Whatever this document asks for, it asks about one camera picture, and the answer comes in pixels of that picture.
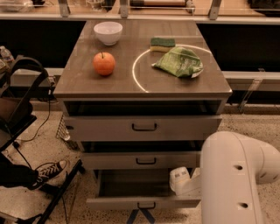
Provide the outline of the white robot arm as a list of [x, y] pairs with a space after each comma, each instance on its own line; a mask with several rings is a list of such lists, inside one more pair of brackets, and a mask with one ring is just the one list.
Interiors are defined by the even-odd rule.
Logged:
[[203, 143], [200, 175], [185, 167], [170, 172], [178, 196], [201, 193], [203, 224], [264, 224], [258, 184], [279, 180], [280, 151], [269, 143], [219, 131]]

